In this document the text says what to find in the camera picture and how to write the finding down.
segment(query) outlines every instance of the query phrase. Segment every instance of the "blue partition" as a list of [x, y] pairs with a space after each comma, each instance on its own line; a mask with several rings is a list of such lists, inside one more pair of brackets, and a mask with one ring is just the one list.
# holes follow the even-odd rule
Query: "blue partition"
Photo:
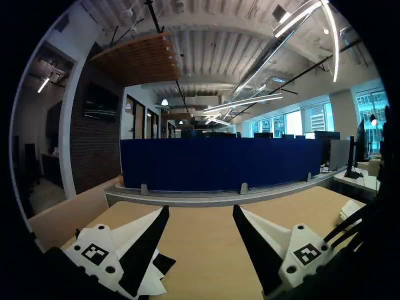
[[320, 173], [315, 139], [168, 138], [120, 141], [127, 188], [158, 191], [239, 190], [305, 180]]

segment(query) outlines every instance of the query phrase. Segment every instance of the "wooden ceiling panel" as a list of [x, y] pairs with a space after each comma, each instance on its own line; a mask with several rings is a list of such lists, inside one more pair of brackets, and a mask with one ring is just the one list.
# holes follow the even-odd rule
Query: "wooden ceiling panel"
[[89, 62], [117, 83], [135, 86], [179, 79], [170, 32], [154, 34], [116, 45]]

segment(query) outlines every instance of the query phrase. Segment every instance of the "wall-mounted tv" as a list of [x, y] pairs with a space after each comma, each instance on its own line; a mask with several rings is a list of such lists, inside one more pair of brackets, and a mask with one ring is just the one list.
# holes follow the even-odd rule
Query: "wall-mounted tv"
[[107, 123], [114, 123], [117, 116], [119, 97], [97, 84], [90, 83], [83, 94], [85, 117]]

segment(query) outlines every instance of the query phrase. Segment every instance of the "ceiling pipe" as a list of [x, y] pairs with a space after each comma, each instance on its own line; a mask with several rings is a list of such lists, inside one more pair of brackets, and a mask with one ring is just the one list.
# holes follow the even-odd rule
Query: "ceiling pipe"
[[281, 46], [296, 32], [296, 30], [310, 17], [311, 13], [307, 14], [297, 21], [289, 30], [284, 32], [279, 37], [273, 37], [262, 49], [257, 59], [253, 62], [241, 81], [234, 88], [229, 96], [229, 101], [233, 101], [243, 90], [243, 88], [263, 69], [266, 63], [274, 56]]

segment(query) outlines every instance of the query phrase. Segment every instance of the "wooden table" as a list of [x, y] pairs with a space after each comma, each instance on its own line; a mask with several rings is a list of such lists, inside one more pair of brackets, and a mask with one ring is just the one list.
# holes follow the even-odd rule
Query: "wooden table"
[[[323, 238], [335, 227], [339, 212], [349, 199], [316, 186], [242, 207], [286, 228], [305, 223]], [[87, 227], [103, 223], [114, 229], [157, 208], [117, 202]], [[162, 279], [167, 294], [152, 299], [262, 299], [261, 284], [232, 212], [232, 206], [169, 208], [170, 217], [158, 249], [175, 259], [176, 264]]]
[[377, 181], [375, 176], [369, 176], [367, 170], [358, 167], [354, 169], [357, 173], [362, 173], [364, 177], [359, 177], [357, 179], [345, 177], [346, 170], [344, 170], [343, 172], [337, 173], [335, 176], [333, 176], [333, 180], [365, 190], [367, 192], [376, 193], [377, 190], [379, 190], [380, 182]]

